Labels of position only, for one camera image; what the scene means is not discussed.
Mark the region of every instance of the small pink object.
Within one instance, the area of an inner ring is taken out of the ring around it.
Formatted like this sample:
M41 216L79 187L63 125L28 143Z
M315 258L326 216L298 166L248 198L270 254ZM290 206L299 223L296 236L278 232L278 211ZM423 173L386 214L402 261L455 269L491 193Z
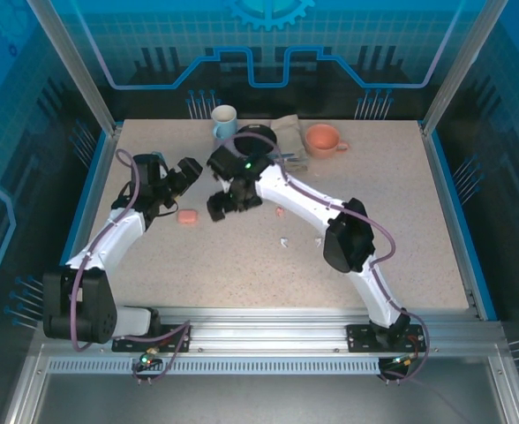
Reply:
M178 223L196 223L197 211L194 209L181 209L177 212Z

